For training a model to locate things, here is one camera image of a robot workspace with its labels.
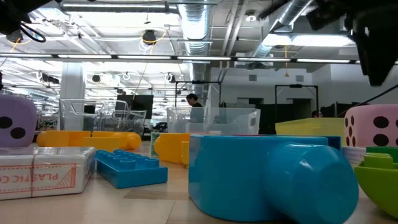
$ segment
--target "white box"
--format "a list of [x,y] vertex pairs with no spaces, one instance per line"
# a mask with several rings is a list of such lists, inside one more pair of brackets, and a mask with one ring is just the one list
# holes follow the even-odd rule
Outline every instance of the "white box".
[[81,193],[94,166],[93,147],[0,148],[0,200]]
[[364,147],[342,147],[341,150],[345,158],[351,165],[359,165],[363,160],[366,154],[366,148]]

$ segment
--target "clear plastic bin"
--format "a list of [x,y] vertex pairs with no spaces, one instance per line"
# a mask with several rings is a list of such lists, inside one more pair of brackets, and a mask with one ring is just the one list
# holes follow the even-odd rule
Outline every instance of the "clear plastic bin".
[[258,134],[259,124],[259,109],[167,108],[169,133]]
[[61,130],[144,132],[146,111],[130,111],[125,101],[61,99],[59,110]]

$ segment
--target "pink dice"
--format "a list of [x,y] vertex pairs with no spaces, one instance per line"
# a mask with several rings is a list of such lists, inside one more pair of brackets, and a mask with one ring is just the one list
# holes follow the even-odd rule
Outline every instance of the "pink dice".
[[36,119],[36,106],[31,100],[0,95],[0,147],[29,146]]
[[398,105],[351,108],[344,125],[347,146],[398,146]]

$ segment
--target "yellow toy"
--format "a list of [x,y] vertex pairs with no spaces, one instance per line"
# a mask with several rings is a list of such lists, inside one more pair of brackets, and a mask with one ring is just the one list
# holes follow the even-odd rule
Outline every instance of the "yellow toy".
[[83,138],[90,134],[89,131],[42,131],[36,143],[40,147],[82,146]]
[[307,118],[275,124],[277,134],[296,136],[341,136],[346,146],[344,118]]
[[189,166],[189,141],[182,141],[181,147],[182,147],[182,153],[181,153],[182,164],[184,164],[185,167],[188,168],[188,166]]
[[113,152],[115,149],[119,149],[121,139],[120,138],[108,138],[108,137],[86,137],[83,138],[83,146],[94,147],[95,149],[107,150]]
[[155,141],[155,152],[162,161],[183,164],[182,141],[189,141],[190,134],[162,133]]
[[[88,146],[84,139],[90,136],[90,131],[43,131],[37,136],[36,143],[40,147]],[[141,137],[136,133],[93,131],[93,137],[118,138],[118,149],[135,150],[141,145]]]

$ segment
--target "ductwork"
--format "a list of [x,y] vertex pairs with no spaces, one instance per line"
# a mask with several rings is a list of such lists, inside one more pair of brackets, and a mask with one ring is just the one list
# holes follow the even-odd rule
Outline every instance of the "ductwork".
[[148,12],[178,14],[176,5],[164,4],[110,4],[97,2],[66,2],[61,5],[67,12]]
[[[276,20],[270,19],[272,17],[272,15],[270,15],[264,26],[264,40],[270,31],[279,29],[283,26],[292,26],[312,1],[313,0],[291,0],[286,5],[282,6],[280,10],[275,12],[278,15]],[[272,50],[273,46],[266,45],[264,40],[252,52],[250,57],[265,57]],[[248,69],[254,69],[255,66],[255,63],[250,63]]]
[[[202,4],[180,4],[178,5],[178,9],[181,15],[181,28],[184,39],[207,39],[210,24],[210,6]],[[210,46],[208,43],[186,42],[185,49],[187,55],[204,56],[209,54]],[[191,80],[210,80],[210,64],[208,63],[190,63],[189,72]],[[206,94],[204,92],[201,92],[203,88],[205,90],[208,90],[208,85],[194,85],[193,91],[196,94],[200,94],[202,102],[205,102]]]

